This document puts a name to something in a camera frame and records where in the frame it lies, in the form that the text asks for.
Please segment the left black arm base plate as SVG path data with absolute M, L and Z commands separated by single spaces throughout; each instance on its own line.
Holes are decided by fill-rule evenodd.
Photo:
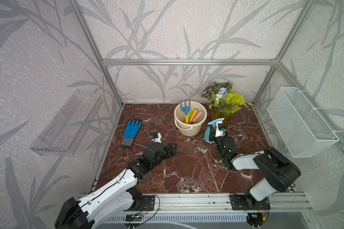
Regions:
M 141 196 L 134 201 L 128 211 L 153 211 L 155 206 L 155 195 Z

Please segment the teal spray bottle pink trigger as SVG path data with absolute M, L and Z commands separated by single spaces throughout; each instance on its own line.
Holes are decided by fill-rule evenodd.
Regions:
M 213 121 L 208 123 L 208 128 L 207 128 L 207 130 L 204 133 L 204 140 L 207 143 L 209 143 L 209 144 L 214 143 L 214 141 L 216 139 L 215 138 L 216 122 L 220 121 L 220 120 L 224 121 L 224 118 L 218 118 L 218 119 L 215 119 L 215 120 L 213 120 Z

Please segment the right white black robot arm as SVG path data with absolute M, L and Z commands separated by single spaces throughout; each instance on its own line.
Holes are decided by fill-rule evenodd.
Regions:
M 226 130 L 208 127 L 204 134 L 208 143 L 217 146 L 223 165 L 231 171 L 258 170 L 264 178 L 253 185 L 240 199 L 249 208 L 277 192 L 285 192 L 301 176 L 300 169 L 273 147 L 253 154 L 238 154 L 233 138 L 226 136 Z

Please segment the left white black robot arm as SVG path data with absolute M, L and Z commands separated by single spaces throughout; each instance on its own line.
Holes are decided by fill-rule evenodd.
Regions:
M 137 208 L 142 194 L 136 185 L 148 178 L 164 160 L 176 156 L 177 144 L 152 142 L 140 157 L 112 181 L 76 200 L 68 199 L 54 223 L 56 229 L 95 229 L 115 214 Z

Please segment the yellow shovel yellow handle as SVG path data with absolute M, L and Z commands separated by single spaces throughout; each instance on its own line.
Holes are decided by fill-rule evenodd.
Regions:
M 191 122 L 192 122 L 193 118 L 195 117 L 195 115 L 197 114 L 197 112 L 198 112 L 198 109 L 194 109 L 193 110 L 193 114 L 192 114 L 192 117 L 191 117 Z

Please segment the green rake wooden handle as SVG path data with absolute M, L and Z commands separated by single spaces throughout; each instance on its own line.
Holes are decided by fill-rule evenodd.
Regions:
M 189 123 L 191 122 L 192 114 L 193 114 L 193 111 L 188 112 L 187 116 L 188 116 Z

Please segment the blue fork yellow handle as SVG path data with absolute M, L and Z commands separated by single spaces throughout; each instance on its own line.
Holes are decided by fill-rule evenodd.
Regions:
M 185 113 L 185 123 L 190 124 L 188 113 L 191 111 L 191 100 L 180 101 L 181 111 Z

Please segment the purple trowel pink handle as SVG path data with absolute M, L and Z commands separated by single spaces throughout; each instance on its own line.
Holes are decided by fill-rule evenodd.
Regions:
M 197 121 L 197 119 L 201 116 L 201 115 L 203 115 L 204 114 L 204 112 L 203 111 L 199 111 L 199 112 L 197 112 L 197 114 L 195 115 L 195 117 L 193 118 L 193 120 L 192 120 L 192 122 L 191 122 L 191 124 L 193 124 L 194 122 L 196 122 Z

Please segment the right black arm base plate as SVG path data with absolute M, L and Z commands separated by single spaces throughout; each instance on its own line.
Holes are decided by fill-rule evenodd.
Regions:
M 230 204 L 232 210 L 270 210 L 269 199 L 257 201 L 251 195 L 230 193 Z

